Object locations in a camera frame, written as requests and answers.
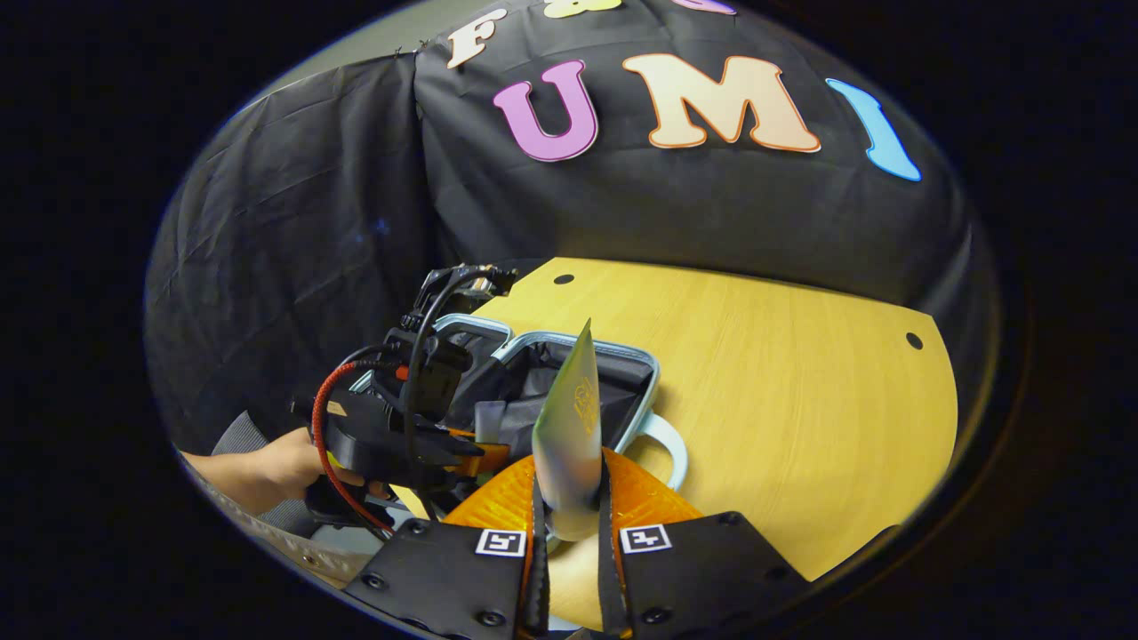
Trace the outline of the pale perforated strip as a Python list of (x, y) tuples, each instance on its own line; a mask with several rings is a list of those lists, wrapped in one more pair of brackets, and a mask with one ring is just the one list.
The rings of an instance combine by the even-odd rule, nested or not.
[(269, 525), (245, 511), (244, 507), (231, 498), (223, 495), (187, 462), (182, 466), (196, 489), (211, 500), (236, 530), (251, 539), (261, 550), (284, 563), (284, 566), (300, 571), (300, 575), (305, 579), (323, 580), (329, 586), (344, 590), (361, 571), (365, 569), (366, 563), (373, 559), (374, 553), (339, 549)]

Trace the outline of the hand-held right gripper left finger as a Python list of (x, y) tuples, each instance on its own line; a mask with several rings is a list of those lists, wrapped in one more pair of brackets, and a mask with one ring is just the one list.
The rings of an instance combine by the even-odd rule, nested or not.
[(549, 633), (549, 548), (535, 462), (500, 471), (442, 520), (403, 523), (345, 593), (430, 640)]

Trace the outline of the light blue suitcase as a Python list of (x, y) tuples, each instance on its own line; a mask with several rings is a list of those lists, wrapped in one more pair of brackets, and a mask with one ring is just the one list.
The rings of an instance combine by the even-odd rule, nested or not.
[[(417, 417), (417, 451), (427, 459), (424, 482), (430, 490), (454, 490), (459, 477), (448, 470), (459, 463), (461, 443), (448, 429), (472, 432), (480, 442), (509, 446), (509, 465), (531, 453), (530, 435), (549, 389), (574, 348), (569, 333), (512, 333), (489, 317), (443, 315), (435, 325), (436, 340), (447, 340), (450, 353), (464, 352), (461, 374), (445, 372), (452, 393), (450, 408), (431, 402)], [(595, 343), (600, 381), (602, 445), (622, 453), (641, 436), (661, 443), (671, 457), (667, 486), (682, 487), (688, 453), (677, 430), (652, 409), (660, 364), (642, 348)], [(402, 434), (403, 421), (390, 397), (398, 396), (402, 381), (385, 370), (353, 370), (338, 384), (325, 407), (325, 454), (374, 481), (409, 478)]]

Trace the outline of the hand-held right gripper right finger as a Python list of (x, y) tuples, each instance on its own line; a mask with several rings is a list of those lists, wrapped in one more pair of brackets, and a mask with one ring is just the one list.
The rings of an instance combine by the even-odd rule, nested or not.
[(743, 514), (704, 515), (610, 449), (600, 507), (608, 635), (756, 637), (813, 586)]

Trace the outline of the black backdrop cloth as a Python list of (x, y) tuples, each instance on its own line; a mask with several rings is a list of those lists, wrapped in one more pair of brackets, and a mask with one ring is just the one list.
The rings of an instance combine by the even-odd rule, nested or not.
[[(772, 61), (820, 150), (650, 142), (622, 61), (668, 54), (711, 76)], [(145, 353), (170, 438), (207, 454), (248, 413), (380, 340), (432, 268), (637, 260), (807, 284), (913, 307), (942, 333), (967, 427), (998, 333), (991, 248), (964, 184), (900, 106), (807, 36), (739, 7), (675, 0), (549, 18), (508, 5), (448, 68), (445, 34), (354, 61), (236, 113), (173, 194), (145, 279)]]

